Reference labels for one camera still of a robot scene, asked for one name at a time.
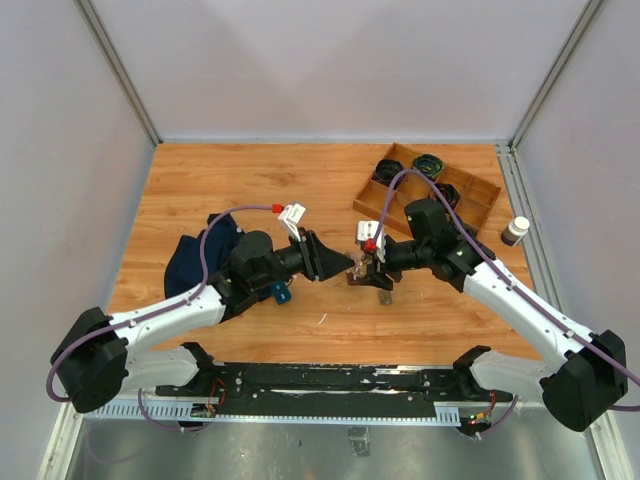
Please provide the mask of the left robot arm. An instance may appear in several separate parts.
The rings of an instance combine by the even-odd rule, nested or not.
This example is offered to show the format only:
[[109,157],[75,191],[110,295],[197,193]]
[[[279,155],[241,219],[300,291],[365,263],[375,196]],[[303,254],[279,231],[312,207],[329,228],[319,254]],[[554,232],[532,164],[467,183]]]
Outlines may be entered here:
[[213,386],[212,368],[186,347],[160,352],[156,345],[240,316],[257,303],[260,290],[294,275],[325,281],[353,265],[312,231],[301,230],[281,249],[274,249],[267,233],[248,232],[202,285],[137,311],[84,311],[54,351],[50,375],[79,413],[93,412],[127,390],[171,385],[203,395]]

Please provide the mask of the clear glass pill jar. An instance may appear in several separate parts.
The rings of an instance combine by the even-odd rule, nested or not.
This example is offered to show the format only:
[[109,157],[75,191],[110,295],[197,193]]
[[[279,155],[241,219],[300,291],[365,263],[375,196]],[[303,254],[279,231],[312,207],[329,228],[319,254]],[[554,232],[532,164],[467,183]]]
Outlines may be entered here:
[[362,253],[361,252],[350,251],[350,252],[346,252],[346,255],[352,260],[353,269],[359,269],[362,266]]

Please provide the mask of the grey pill box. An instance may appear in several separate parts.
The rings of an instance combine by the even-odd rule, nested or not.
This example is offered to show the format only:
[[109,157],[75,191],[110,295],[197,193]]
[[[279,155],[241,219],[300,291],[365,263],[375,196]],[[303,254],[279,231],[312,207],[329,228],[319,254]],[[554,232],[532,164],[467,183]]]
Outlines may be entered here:
[[383,306],[389,306],[393,303],[392,292],[387,290],[378,291],[379,303]]

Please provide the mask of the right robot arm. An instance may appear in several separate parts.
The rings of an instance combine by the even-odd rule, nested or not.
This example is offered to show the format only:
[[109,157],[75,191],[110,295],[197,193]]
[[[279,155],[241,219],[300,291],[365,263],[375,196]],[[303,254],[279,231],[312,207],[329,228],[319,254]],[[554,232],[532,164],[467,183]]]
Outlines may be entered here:
[[563,426],[582,432],[626,395],[626,347],[616,333],[595,333],[541,299],[439,201],[414,201],[404,212],[412,235],[405,242],[384,234],[379,222],[358,223],[355,242],[363,258],[356,283],[392,290],[403,272],[428,269],[496,313],[541,357],[531,361],[476,346],[453,364],[460,397],[509,393],[542,403]]

